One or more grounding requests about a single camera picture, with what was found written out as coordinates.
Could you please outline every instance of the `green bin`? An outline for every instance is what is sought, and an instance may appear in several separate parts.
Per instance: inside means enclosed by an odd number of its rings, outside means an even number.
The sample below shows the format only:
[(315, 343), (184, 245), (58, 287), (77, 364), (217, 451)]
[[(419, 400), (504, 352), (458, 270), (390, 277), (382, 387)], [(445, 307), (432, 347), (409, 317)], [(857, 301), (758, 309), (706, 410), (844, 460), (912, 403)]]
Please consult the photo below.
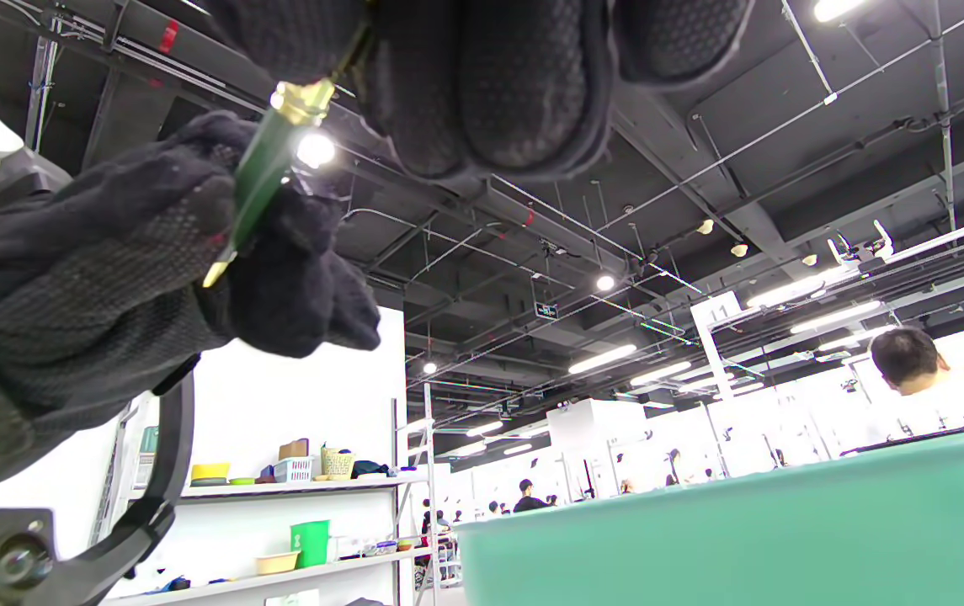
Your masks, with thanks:
[(290, 526), (290, 551), (300, 551), (296, 568), (328, 563), (328, 521)]
[(964, 434), (457, 533), (471, 606), (962, 606)]

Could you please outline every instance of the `gloved hand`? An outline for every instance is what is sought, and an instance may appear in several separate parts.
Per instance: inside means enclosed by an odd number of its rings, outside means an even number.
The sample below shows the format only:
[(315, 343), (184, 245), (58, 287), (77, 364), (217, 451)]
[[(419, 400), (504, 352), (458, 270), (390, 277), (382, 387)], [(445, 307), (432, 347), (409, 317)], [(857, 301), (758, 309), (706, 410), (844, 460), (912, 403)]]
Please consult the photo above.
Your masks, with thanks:
[(255, 130), (205, 115), (0, 211), (0, 480), (232, 338), (297, 358), (324, 341), (376, 348), (369, 289), (332, 250), (327, 185), (281, 188), (252, 245), (201, 288)]
[(375, 43), (346, 82), (406, 172), (552, 180), (604, 150), (617, 73), (677, 88), (736, 50), (754, 0), (201, 0), (274, 79), (335, 72), (363, 24)]

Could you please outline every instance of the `cardboard box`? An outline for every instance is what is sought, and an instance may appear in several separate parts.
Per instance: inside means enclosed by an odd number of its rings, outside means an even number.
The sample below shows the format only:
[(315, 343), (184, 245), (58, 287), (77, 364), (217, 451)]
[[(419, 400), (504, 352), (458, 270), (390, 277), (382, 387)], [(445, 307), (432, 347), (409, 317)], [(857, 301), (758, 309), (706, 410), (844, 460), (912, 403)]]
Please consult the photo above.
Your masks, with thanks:
[(303, 438), (280, 446), (280, 457), (284, 460), (293, 456), (309, 456), (309, 439)]

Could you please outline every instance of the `shelf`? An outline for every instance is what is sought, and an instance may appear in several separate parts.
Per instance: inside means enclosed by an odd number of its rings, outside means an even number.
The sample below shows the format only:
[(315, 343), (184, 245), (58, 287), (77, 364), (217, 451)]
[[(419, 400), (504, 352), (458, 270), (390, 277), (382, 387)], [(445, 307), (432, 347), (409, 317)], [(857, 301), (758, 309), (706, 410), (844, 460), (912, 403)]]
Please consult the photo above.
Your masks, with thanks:
[(359, 568), (379, 566), (391, 561), (411, 560), (413, 557), (430, 556), (429, 548), (400, 551), (392, 555), (377, 557), (361, 557), (358, 560), (335, 561), (332, 564), (303, 568), (300, 571), (281, 572), (279, 575), (250, 577), (238, 582), (224, 582), (210, 584), (182, 591), (154, 593), (152, 595), (134, 595), (130, 598), (105, 599), (105, 606), (158, 606), (161, 603), (187, 603), (200, 601), (202, 606), (213, 606), (218, 603), (253, 603), (259, 599), (278, 598), (283, 595), (305, 591), (317, 587), (315, 579), (337, 572), (357, 571)]
[[(186, 487), (178, 505), (194, 505), (202, 502), (225, 502), (277, 497), (301, 497), (324, 492), (379, 491), (384, 488), (406, 486), (427, 482), (425, 476), (402, 476), (402, 478), (379, 478), (376, 480), (347, 480), (344, 482), (297, 482), (282, 484), (250, 484), (250, 486)], [(144, 491), (131, 491), (130, 499), (141, 498)]]

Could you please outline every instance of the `yellow bowl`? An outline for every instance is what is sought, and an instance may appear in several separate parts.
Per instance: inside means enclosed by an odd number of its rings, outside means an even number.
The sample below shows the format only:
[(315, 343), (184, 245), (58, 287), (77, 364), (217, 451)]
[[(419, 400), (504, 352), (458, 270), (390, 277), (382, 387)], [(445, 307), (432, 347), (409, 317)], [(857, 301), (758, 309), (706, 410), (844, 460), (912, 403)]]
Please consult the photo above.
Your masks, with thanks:
[(209, 478), (227, 478), (227, 472), (231, 471), (229, 463), (215, 463), (208, 465), (194, 465), (193, 473), (190, 473), (190, 480), (208, 480)]
[(278, 575), (281, 572), (294, 571), (300, 551), (291, 553), (277, 553), (258, 557), (258, 575)]

